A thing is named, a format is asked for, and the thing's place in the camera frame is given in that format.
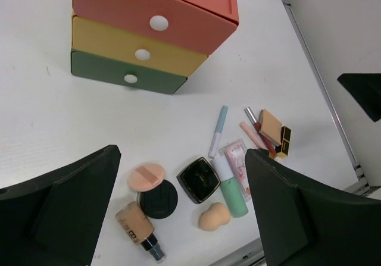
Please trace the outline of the red top drawer unit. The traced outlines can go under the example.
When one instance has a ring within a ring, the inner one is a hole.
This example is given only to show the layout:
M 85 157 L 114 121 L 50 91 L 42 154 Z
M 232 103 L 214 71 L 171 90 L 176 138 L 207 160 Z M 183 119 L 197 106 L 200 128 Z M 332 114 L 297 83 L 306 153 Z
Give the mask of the red top drawer unit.
M 72 0 L 76 15 L 211 55 L 239 25 L 237 0 Z

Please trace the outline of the pink concealer pen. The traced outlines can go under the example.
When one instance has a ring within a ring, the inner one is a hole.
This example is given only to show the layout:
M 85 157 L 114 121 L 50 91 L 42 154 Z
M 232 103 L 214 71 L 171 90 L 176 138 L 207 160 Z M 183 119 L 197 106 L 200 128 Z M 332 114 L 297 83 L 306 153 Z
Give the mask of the pink concealer pen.
M 239 126 L 258 148 L 267 149 L 265 144 L 263 144 L 263 141 L 260 139 L 259 135 L 254 133 L 254 131 L 252 131 L 252 129 L 249 125 L 246 124 L 246 122 L 241 122 Z

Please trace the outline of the red lip gloss tube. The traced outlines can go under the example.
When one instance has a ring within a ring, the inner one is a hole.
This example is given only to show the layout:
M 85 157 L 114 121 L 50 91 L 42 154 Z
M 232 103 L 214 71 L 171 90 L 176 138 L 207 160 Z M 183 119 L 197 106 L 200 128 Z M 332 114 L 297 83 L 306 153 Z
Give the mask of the red lip gloss tube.
M 271 155 L 275 158 L 277 155 L 276 155 L 276 151 L 273 147 L 273 145 L 271 144 L 271 142 L 269 141 L 268 138 L 266 138 L 263 134 L 261 134 L 260 132 L 260 127 L 261 127 L 261 124 L 260 122 L 258 121 L 258 119 L 256 118 L 256 116 L 254 115 L 254 113 L 252 112 L 252 110 L 250 109 L 250 107 L 247 107 L 244 109 L 245 111 L 245 114 L 247 115 L 247 117 L 249 118 L 249 121 L 251 122 L 251 124 L 254 126 L 254 129 L 256 130 L 256 132 L 258 133 L 259 137 L 261 138 L 263 144 L 266 146 L 266 148 L 269 150 L 269 152 L 271 153 Z

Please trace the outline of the beige square palette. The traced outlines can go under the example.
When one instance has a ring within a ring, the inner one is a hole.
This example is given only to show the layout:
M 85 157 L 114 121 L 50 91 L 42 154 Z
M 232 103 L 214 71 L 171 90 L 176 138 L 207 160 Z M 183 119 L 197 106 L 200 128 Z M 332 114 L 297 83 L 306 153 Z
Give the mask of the beige square palette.
M 261 124 L 261 134 L 268 138 L 272 144 L 279 146 L 281 144 L 280 133 L 282 123 L 266 109 L 261 110 L 259 121 Z

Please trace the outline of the black gold lipstick box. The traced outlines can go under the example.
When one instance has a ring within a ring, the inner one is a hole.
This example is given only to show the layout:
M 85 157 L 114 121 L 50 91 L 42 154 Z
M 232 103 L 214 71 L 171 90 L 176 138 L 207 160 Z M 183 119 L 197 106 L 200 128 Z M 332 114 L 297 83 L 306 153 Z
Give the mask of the black gold lipstick box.
M 281 128 L 281 133 L 280 133 L 281 144 L 279 146 L 274 147 L 276 155 L 280 159 L 286 158 L 289 155 L 290 144 L 291 144 L 291 133 L 292 132 L 289 127 L 283 126 Z

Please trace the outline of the pink powder puff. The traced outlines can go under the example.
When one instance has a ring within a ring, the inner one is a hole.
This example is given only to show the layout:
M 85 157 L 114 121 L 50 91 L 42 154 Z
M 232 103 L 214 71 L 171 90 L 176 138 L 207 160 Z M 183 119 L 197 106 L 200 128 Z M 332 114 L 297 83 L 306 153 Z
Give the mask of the pink powder puff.
M 146 163 L 135 168 L 127 179 L 129 187 L 135 192 L 147 192 L 164 180 L 165 169 L 156 163 Z

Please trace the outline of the peach makeup sponge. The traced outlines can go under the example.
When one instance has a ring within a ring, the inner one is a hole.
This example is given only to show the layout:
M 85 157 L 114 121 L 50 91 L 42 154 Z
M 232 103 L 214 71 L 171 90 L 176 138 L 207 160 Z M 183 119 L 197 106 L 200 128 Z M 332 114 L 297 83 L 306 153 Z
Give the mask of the peach makeup sponge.
M 198 228 L 203 231 L 215 231 L 220 226 L 230 223 L 231 215 L 229 209 L 223 203 L 213 203 L 201 214 Z

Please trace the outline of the blue white mascara tube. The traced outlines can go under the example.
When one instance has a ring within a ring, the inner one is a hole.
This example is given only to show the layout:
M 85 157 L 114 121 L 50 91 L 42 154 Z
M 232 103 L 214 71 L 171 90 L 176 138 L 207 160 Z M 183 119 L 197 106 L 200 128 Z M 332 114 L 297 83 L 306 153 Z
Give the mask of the blue white mascara tube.
M 217 120 L 217 124 L 216 124 L 215 130 L 214 130 L 214 134 L 213 134 L 213 138 L 212 138 L 212 141 L 211 141 L 211 145 L 210 145 L 210 148 L 209 148 L 209 152 L 208 152 L 208 157 L 209 158 L 214 158 L 216 156 L 216 154 L 217 154 L 218 145 L 220 143 L 220 138 L 221 138 L 221 134 L 222 134 L 222 131 L 223 131 L 224 123 L 225 123 L 225 120 L 226 120 L 227 112 L 228 112 L 228 107 L 225 106 L 225 105 L 222 106 L 222 108 L 220 110 L 220 113 L 219 113 L 219 117 L 218 117 L 218 120 Z

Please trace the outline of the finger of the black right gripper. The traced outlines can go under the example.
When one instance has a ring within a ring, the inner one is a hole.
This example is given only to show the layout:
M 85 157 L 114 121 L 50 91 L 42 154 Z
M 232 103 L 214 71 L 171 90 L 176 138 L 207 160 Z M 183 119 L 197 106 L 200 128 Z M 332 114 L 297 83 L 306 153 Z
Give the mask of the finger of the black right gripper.
M 338 77 L 373 122 L 380 120 L 380 81 L 380 73 L 343 73 Z

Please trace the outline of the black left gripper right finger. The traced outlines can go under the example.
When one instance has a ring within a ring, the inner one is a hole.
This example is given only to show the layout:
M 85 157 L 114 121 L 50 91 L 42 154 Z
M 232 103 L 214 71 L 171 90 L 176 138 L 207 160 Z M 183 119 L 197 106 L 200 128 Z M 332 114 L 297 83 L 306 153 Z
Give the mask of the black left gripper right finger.
M 245 155 L 268 265 L 379 265 L 380 201 L 335 189 L 269 158 Z

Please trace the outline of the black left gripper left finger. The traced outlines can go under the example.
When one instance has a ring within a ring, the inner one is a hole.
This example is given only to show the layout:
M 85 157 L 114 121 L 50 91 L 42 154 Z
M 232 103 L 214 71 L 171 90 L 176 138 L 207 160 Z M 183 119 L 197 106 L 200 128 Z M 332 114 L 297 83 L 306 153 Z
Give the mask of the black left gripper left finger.
M 90 265 L 121 153 L 108 145 L 1 189 L 1 265 Z

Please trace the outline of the yellow drawer unit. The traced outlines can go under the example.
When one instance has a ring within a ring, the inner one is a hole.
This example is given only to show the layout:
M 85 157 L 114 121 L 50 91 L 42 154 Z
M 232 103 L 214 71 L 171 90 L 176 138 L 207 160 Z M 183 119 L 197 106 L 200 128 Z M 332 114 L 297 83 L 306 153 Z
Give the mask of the yellow drawer unit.
M 71 15 L 72 47 L 113 60 L 189 77 L 208 56 Z

